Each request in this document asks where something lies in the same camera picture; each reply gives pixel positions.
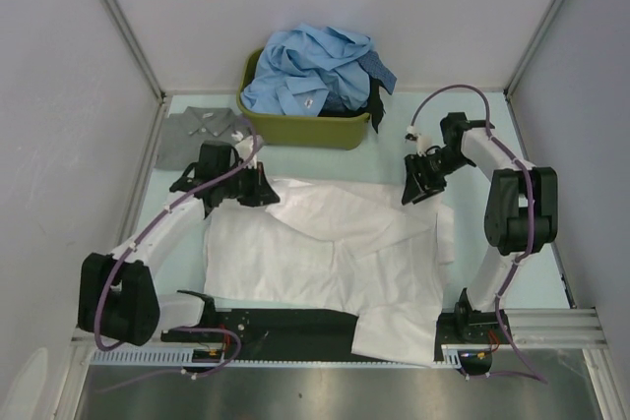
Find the white long sleeve shirt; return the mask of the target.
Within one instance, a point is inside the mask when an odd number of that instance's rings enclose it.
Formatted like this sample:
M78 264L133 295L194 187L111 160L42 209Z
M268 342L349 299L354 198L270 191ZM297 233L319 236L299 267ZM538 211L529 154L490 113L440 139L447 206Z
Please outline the white long sleeve shirt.
M399 186L273 181L276 204L226 201L205 235L206 293L356 316L356 355L427 366L434 359L453 210L404 204Z

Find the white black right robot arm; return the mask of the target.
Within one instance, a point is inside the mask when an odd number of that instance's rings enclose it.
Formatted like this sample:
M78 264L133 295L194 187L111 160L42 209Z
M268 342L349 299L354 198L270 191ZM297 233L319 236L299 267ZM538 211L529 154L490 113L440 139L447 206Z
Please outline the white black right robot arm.
M463 112L440 123L443 144L417 147L404 158L404 205L417 205L445 191L447 178L472 166L490 187L483 216L488 243L473 282L452 312L438 319L439 334L481 344L495 335L506 340L508 319L501 301L527 259L552 243L558 231L558 177L554 169L516 157L483 120Z

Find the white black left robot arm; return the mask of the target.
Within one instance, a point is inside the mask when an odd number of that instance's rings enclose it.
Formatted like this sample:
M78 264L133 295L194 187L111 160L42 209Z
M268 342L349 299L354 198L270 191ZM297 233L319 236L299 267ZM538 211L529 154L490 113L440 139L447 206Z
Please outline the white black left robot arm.
M144 229L110 252L84 259L77 326L94 336L100 350L142 346L164 331L185 330L199 341L216 333L218 318L208 311L208 297L190 290L159 295L155 277L179 241L224 201L247 208L279 202L257 151L256 146L202 144L197 160L171 184Z

